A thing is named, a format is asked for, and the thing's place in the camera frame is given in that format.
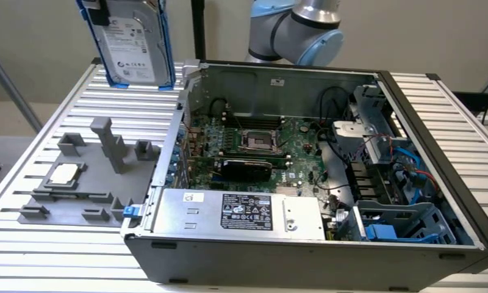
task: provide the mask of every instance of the hard drive label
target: hard drive label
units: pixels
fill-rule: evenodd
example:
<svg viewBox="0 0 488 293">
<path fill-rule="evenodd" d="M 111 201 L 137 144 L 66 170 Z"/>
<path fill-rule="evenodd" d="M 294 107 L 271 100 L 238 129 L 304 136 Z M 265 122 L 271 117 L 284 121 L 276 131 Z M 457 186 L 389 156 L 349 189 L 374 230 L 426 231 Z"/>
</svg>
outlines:
<svg viewBox="0 0 488 293">
<path fill-rule="evenodd" d="M 102 29 L 115 73 L 130 82 L 153 82 L 145 30 L 131 18 L 110 17 Z"/>
<path fill-rule="evenodd" d="M 271 231 L 270 196 L 222 194 L 219 226 L 223 229 Z"/>
</svg>

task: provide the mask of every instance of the white wall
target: white wall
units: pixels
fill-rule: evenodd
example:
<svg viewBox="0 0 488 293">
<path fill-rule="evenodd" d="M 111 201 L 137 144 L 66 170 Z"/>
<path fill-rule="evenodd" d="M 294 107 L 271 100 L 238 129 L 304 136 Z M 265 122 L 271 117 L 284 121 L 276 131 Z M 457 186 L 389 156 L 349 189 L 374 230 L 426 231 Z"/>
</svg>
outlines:
<svg viewBox="0 0 488 293">
<path fill-rule="evenodd" d="M 250 0 L 206 0 L 207 58 L 242 60 Z M 174 59 L 193 57 L 189 0 L 167 0 Z M 336 67 L 488 80 L 488 0 L 342 0 Z M 58 103 L 97 55 L 74 0 L 0 0 L 0 61 L 29 101 Z M 0 88 L 0 99 L 7 99 Z"/>
</svg>

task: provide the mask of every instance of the power supply label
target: power supply label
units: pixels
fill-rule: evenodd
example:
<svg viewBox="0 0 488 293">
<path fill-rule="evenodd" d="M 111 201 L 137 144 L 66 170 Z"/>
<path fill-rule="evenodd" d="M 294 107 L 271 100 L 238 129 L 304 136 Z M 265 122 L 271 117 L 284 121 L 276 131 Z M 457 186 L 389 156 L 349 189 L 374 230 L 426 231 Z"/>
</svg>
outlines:
<svg viewBox="0 0 488 293">
<path fill-rule="evenodd" d="M 270 196 L 222 194 L 219 226 L 223 229 L 271 231 Z"/>
</svg>

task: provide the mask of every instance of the green circuit board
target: green circuit board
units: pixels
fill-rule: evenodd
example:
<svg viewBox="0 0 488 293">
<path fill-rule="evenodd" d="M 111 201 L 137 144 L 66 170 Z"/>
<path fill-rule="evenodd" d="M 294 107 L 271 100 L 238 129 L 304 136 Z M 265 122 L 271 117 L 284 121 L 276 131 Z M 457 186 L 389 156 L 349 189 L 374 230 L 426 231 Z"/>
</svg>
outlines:
<svg viewBox="0 0 488 293">
<path fill-rule="evenodd" d="M 219 119 L 203 116 L 193 117 L 191 130 L 189 188 L 270 193 L 282 191 L 310 197 L 321 193 L 324 196 L 321 190 L 313 189 L 313 181 L 309 180 L 310 176 L 316 179 L 325 170 L 317 152 L 317 131 L 310 129 L 309 122 L 288 118 L 274 130 L 241 129 L 227 127 Z M 242 147 L 242 136 L 247 143 L 254 136 L 257 145 L 267 140 L 271 149 L 263 151 Z M 258 183 L 225 181 L 218 172 L 219 164 L 226 159 L 269 162 L 273 165 L 270 180 Z"/>
</svg>

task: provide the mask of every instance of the metal pole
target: metal pole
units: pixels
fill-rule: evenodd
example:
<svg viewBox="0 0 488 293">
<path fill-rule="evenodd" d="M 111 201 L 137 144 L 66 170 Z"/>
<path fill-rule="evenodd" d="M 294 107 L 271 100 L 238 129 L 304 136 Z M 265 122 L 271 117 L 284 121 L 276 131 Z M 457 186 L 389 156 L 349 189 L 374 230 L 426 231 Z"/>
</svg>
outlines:
<svg viewBox="0 0 488 293">
<path fill-rule="evenodd" d="M 5 70 L 2 69 L 0 65 L 0 84 L 2 88 L 5 89 L 6 93 L 10 96 L 10 99 L 13 100 L 15 107 L 18 108 L 21 114 L 23 115 L 26 122 L 30 124 L 30 127 L 35 132 L 39 132 L 41 130 L 41 122 L 38 117 L 35 116 L 34 111 L 31 110 L 29 104 L 25 102 L 25 99 L 17 90 L 13 81 L 10 80 L 9 76 L 5 73 Z"/>
<path fill-rule="evenodd" d="M 190 0 L 193 20 L 194 58 L 205 60 L 203 0 Z"/>
</svg>

